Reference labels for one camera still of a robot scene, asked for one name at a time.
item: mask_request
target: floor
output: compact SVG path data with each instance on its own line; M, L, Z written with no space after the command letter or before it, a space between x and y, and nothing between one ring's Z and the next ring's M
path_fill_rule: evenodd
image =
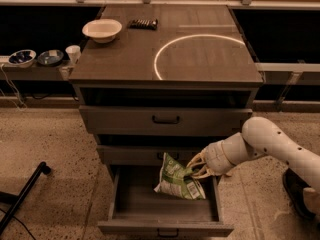
M301 146L320 154L320 113L255 115L269 118ZM41 161L52 168L51 174L40 176L16 213L35 239L142 239L103 235L97 227L99 220L107 220L112 181L77 109L0 108L0 150L0 191L18 194ZM320 239L316 220L304 221L293 210L282 186L285 170L278 160L264 157L221 179L224 223L235 228L224 239ZM0 208L7 210L8 205ZM32 238L12 220L0 239Z

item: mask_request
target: small bowl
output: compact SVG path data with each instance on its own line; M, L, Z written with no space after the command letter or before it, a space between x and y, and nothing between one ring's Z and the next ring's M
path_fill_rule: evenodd
M28 68L33 64L36 55L35 51L21 50L10 55L9 64L15 67Z
M38 63L45 67L54 67L61 64L63 52L60 50L49 50L38 56Z
M88 22L82 28L82 33L91 37L97 43L109 43L121 29L121 23L116 20L100 19Z

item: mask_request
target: white curved line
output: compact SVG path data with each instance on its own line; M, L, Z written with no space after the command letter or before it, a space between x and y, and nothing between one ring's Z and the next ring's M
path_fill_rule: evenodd
M159 58L160 54L162 53L162 51L165 50L169 45L171 45L173 43L179 42L179 41L184 40L184 39L194 38L194 37L216 37L216 38L221 38L221 39L233 41L233 42L236 42L236 43L244 45L244 42L241 41L241 40L238 40L238 39L235 39L235 38L232 38L232 37L228 37L228 36L221 36L221 35L215 35L215 34L196 34L196 35L178 37L178 38L166 43L164 46L162 46L160 48L160 50L157 52L157 54L156 54L156 56L154 58L153 68L154 68L154 71L155 71L157 77L159 78L159 80L163 80L161 75L160 75L160 73L159 73L159 71L158 71L158 67L157 67L158 58Z

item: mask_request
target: white cup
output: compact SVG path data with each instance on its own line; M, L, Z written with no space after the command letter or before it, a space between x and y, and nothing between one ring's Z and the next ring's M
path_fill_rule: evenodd
M80 46L70 45L66 48L66 53L68 54L71 63L76 64L81 56Z

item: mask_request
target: white bowl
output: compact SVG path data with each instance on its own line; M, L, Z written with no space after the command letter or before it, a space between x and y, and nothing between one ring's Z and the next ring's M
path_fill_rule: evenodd
M28 68L36 58L36 52L32 50L21 50L10 55L9 64L15 67Z
M82 28L82 33L97 43L108 43L116 37L121 29L121 23L116 20L100 19L88 22Z

